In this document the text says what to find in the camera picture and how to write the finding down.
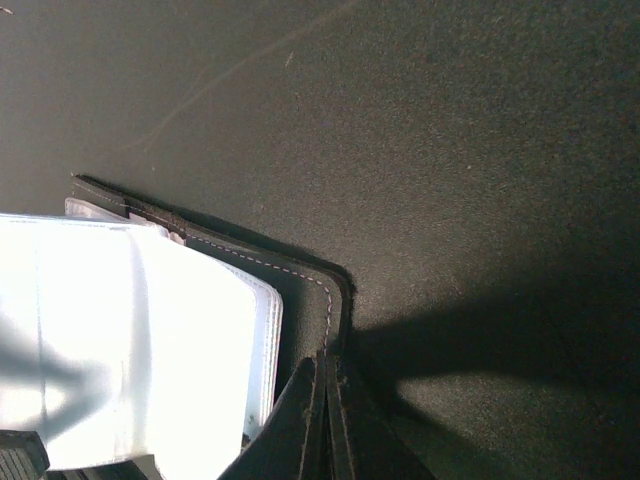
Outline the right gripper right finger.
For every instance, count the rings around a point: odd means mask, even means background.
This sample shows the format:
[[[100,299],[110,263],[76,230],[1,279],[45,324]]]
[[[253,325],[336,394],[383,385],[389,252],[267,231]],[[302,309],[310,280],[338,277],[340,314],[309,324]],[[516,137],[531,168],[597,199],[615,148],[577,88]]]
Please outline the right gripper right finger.
[[[326,395],[335,479],[434,477],[392,430],[348,359],[327,358]]]

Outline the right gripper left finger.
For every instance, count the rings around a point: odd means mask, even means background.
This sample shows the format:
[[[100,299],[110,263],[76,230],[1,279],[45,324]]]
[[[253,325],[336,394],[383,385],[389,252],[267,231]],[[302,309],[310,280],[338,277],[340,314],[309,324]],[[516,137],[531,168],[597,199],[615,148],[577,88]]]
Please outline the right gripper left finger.
[[[303,359],[258,436],[222,479],[320,479],[326,473],[326,355]]]

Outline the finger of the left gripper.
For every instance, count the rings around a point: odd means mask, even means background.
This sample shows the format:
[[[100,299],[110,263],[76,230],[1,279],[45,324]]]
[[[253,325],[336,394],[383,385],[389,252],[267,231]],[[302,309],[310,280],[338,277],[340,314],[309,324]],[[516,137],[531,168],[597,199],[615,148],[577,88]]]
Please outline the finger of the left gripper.
[[[1,480],[39,480],[50,466],[36,431],[2,430],[0,448]]]

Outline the black leather card holder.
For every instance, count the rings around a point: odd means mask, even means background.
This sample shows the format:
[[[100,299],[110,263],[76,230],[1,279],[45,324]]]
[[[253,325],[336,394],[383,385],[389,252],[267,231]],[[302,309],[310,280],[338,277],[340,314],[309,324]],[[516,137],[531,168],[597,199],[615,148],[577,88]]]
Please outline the black leather card holder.
[[[1,217],[1,431],[42,479],[218,479],[299,363],[339,349],[345,275],[77,176]]]

